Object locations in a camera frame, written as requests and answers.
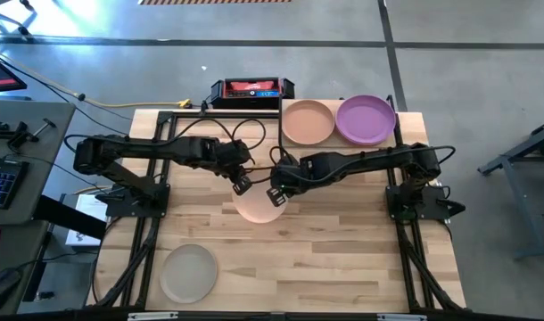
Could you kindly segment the black desk beam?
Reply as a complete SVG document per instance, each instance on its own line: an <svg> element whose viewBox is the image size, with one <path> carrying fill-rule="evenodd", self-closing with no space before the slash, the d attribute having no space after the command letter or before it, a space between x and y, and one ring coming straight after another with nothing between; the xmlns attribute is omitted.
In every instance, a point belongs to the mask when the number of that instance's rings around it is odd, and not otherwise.
<svg viewBox="0 0 544 321"><path fill-rule="evenodd" d="M106 223L104 221L88 216L44 195L39 198L32 218L44 220L99 240L105 236Z"/></svg>

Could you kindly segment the pale peach plate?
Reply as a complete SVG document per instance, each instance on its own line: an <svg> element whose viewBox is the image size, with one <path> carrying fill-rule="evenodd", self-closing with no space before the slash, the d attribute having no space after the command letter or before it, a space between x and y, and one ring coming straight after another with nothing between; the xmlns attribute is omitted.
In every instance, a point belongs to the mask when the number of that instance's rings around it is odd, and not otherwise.
<svg viewBox="0 0 544 321"><path fill-rule="evenodd" d="M238 196L232 192L233 204L237 212L245 219L253 223L268 223L279 218L286 210L288 202L276 207L268 198L267 190L270 188L268 181L255 184L255 181L266 178L264 173L253 172L248 175L252 181L252 187L243 195Z"/></svg>

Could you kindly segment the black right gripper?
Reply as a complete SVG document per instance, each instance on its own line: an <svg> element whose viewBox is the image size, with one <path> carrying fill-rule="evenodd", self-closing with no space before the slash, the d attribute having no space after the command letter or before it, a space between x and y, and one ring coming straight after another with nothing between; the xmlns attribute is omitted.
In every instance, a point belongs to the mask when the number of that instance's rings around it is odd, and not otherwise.
<svg viewBox="0 0 544 321"><path fill-rule="evenodd" d="M286 203L286 195L306 193L313 188L313 158L296 160L284 155L274 167L274 187L267 190L267 196L275 207Z"/></svg>

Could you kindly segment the grey plate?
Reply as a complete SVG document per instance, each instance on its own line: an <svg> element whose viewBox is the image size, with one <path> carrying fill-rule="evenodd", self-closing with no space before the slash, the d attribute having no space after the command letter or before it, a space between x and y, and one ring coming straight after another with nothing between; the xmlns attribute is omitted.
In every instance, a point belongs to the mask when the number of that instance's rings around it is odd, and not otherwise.
<svg viewBox="0 0 544 321"><path fill-rule="evenodd" d="M212 290L218 276L213 254L199 244L183 244L165 259L160 284L165 295L176 303L202 300Z"/></svg>

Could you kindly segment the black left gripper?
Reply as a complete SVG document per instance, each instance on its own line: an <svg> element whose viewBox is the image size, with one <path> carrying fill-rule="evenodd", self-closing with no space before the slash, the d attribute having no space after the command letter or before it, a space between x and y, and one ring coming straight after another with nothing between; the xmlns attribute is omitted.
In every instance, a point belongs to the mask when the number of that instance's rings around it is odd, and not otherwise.
<svg viewBox="0 0 544 321"><path fill-rule="evenodd" d="M224 178L235 179L233 190L237 196L242 196L252 186L252 181L245 175L246 169L243 166L251 158L248 146L242 140L232 140L227 143L216 143L212 151L210 171Z"/></svg>

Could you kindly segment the terracotta plate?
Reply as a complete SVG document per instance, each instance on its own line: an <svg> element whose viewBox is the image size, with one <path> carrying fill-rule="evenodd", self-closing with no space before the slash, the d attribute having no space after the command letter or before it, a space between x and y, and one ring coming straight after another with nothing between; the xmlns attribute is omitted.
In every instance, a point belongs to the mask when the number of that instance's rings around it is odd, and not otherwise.
<svg viewBox="0 0 544 321"><path fill-rule="evenodd" d="M333 133L334 127L332 111L318 101L297 101L282 112L282 133L296 144L320 144Z"/></svg>

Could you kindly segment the black computer mouse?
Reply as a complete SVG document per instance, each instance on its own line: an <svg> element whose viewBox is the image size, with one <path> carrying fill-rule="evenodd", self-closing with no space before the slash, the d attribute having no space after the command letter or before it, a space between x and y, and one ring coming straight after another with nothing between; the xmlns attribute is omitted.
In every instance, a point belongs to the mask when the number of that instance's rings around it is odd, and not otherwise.
<svg viewBox="0 0 544 321"><path fill-rule="evenodd" d="M0 308L21 281L21 272L16 268L7 268L0 272Z"/></svg>

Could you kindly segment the white label strip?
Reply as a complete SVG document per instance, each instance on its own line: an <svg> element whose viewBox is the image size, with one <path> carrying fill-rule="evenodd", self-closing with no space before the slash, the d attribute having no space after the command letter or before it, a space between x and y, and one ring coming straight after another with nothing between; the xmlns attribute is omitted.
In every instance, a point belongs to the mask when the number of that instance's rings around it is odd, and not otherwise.
<svg viewBox="0 0 544 321"><path fill-rule="evenodd" d="M425 315L414 314L378 314L377 321L428 321Z"/></svg>
<svg viewBox="0 0 544 321"><path fill-rule="evenodd" d="M176 320L179 317L177 311L147 311L129 313L127 321L168 321Z"/></svg>

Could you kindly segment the white booklet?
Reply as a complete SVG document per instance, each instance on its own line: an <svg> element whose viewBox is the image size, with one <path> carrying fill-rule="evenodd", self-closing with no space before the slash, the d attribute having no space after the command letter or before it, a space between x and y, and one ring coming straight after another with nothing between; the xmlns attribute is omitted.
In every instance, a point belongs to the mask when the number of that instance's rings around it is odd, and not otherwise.
<svg viewBox="0 0 544 321"><path fill-rule="evenodd" d="M76 202L75 209L87 216L100 219L106 223L109 222L109 219L106 217L107 205L97 200L94 195L68 195L67 200L74 200ZM96 247L100 242L100 240L94 237L70 229L65 244L70 247Z"/></svg>

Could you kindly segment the black clamp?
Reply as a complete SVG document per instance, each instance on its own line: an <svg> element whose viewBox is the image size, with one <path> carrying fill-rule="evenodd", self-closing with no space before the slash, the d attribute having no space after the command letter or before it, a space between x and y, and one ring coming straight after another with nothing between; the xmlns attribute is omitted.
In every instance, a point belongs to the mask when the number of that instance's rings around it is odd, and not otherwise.
<svg viewBox="0 0 544 321"><path fill-rule="evenodd" d="M6 141L12 152L19 153L20 147L29 140L28 125L20 121L17 128L10 130L9 124L0 122L0 139Z"/></svg>

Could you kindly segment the grey metal stand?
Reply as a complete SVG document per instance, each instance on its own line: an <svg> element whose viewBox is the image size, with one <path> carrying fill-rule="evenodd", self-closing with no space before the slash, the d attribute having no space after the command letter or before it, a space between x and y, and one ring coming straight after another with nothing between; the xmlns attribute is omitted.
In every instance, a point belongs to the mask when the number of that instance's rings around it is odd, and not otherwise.
<svg viewBox="0 0 544 321"><path fill-rule="evenodd" d="M518 212L533 236L533 245L517 251L515 259L544 256L544 236L542 234L541 220L533 216L528 205L527 194L520 186L515 171L515 164L520 162L544 163L544 123L535 128L526 140L477 168L477 171L484 177L489 176L497 169L503 170Z"/></svg>

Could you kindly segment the grey desk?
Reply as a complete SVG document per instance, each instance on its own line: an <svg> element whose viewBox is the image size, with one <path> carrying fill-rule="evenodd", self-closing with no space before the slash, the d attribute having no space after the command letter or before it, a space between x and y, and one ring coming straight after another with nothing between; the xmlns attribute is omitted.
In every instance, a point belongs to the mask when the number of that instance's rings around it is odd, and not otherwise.
<svg viewBox="0 0 544 321"><path fill-rule="evenodd" d="M15 156L0 139L0 159L26 161L29 166L10 207L0 210L0 272L7 268L19 269L21 280L0 306L0 315L17 312L27 289L33 264L38 259L46 239L48 223L34 220L39 200L43 195L46 180L62 145L70 120L74 113L71 103L44 103L34 101L0 100L0 122L16 128L20 122L34 132L44 126L48 119L55 124L39 135L37 143L27 142Z"/></svg>

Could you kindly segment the black backlit keyboard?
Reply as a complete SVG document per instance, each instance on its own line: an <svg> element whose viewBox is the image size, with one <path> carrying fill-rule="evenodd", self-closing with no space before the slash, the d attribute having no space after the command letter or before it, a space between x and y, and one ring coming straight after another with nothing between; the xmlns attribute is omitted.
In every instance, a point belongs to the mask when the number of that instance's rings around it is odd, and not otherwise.
<svg viewBox="0 0 544 321"><path fill-rule="evenodd" d="M29 168L26 161L0 158L0 209L7 210Z"/></svg>

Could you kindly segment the grey chair base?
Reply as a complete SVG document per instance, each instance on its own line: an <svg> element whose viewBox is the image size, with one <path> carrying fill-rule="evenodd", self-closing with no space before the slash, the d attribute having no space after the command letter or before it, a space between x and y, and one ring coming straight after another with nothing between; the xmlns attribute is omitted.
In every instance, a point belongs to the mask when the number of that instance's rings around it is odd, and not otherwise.
<svg viewBox="0 0 544 321"><path fill-rule="evenodd" d="M11 2L11 1L12 0L0 0L0 5L1 4L6 4L6 3ZM18 0L18 1L26 10L28 10L30 12L29 22L32 22L37 17L37 11L30 4L29 0ZM11 18L9 16L6 16L6 15L4 15L2 13L0 13L0 21L6 21L6 22L9 22L9 23L15 25L17 27L18 32L24 37L29 37L30 36L30 32L29 32L27 26L24 25L21 22L18 22L15 19L13 19L13 18Z"/></svg>

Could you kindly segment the purple plate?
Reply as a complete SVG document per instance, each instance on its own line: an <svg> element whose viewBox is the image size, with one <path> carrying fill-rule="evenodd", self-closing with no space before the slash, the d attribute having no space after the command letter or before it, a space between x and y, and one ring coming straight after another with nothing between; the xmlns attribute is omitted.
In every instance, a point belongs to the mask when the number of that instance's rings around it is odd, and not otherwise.
<svg viewBox="0 0 544 321"><path fill-rule="evenodd" d="M342 102L335 113L335 125L349 142L360 145L383 143L396 126L394 109L383 99L356 95Z"/></svg>

